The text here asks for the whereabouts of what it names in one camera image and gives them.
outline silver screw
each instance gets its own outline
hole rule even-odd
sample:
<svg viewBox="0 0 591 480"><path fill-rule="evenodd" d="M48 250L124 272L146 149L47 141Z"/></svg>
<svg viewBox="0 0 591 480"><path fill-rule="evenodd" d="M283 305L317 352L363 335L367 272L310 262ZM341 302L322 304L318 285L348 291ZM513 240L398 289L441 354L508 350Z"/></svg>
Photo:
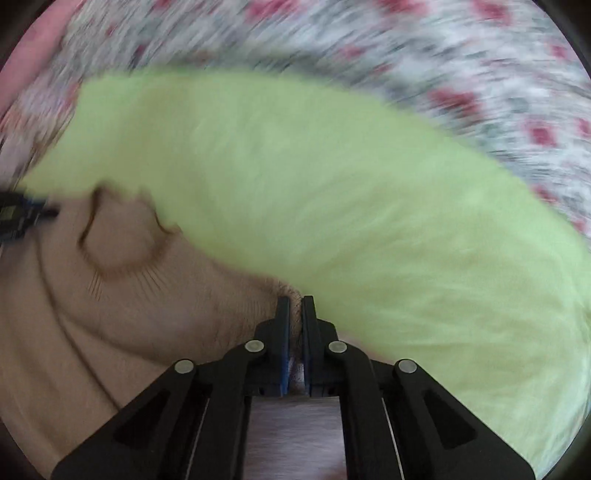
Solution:
<svg viewBox="0 0 591 480"><path fill-rule="evenodd" d="M265 348L265 344L260 340L251 340L250 342L246 342L244 348L250 353L257 353Z"/></svg>
<svg viewBox="0 0 591 480"><path fill-rule="evenodd" d="M333 353L345 353L347 351L347 344L337 340L329 343L329 350Z"/></svg>
<svg viewBox="0 0 591 480"><path fill-rule="evenodd" d="M417 364L412 360L400 360L398 368L406 374L413 374L417 371Z"/></svg>
<svg viewBox="0 0 591 480"><path fill-rule="evenodd" d="M177 373L181 375L192 372L193 368L195 368L195 364L191 360L179 360L174 366Z"/></svg>

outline pink cloth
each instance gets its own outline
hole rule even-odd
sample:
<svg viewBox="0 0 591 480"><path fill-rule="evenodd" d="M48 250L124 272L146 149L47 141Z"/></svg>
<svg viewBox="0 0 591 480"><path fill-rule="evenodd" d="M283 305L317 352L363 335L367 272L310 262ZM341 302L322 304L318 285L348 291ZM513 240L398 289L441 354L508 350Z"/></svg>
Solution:
<svg viewBox="0 0 591 480"><path fill-rule="evenodd" d="M23 35L0 71L0 118L47 65L72 15L84 1L56 0Z"/></svg>

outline green fabric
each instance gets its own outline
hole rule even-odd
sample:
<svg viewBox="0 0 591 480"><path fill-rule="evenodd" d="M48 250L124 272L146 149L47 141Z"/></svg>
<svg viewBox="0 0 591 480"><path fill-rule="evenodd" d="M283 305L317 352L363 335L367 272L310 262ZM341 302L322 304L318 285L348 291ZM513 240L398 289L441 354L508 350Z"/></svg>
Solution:
<svg viewBox="0 0 591 480"><path fill-rule="evenodd" d="M147 189L198 247L276 275L373 355L412 358L541 476L590 388L581 237L408 112L312 81L146 72L86 84L25 179Z"/></svg>

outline brown fabric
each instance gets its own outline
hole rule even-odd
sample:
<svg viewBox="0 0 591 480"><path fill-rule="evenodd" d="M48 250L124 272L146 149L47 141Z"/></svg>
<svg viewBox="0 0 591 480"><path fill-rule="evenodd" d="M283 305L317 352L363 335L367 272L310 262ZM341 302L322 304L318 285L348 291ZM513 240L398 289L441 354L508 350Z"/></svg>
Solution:
<svg viewBox="0 0 591 480"><path fill-rule="evenodd" d="M0 417L49 477L175 360L252 338L281 295L298 319L293 288L211 260L141 199L61 202L0 257Z"/></svg>

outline beige cloth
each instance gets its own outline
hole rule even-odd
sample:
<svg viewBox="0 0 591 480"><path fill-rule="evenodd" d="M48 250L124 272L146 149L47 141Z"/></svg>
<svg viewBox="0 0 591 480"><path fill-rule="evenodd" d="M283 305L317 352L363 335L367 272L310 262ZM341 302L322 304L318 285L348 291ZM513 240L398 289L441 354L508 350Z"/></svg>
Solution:
<svg viewBox="0 0 591 480"><path fill-rule="evenodd" d="M0 417L46 478L179 358L221 358L299 294L232 271L110 190L0 257ZM298 325L293 324L293 337Z"/></svg>

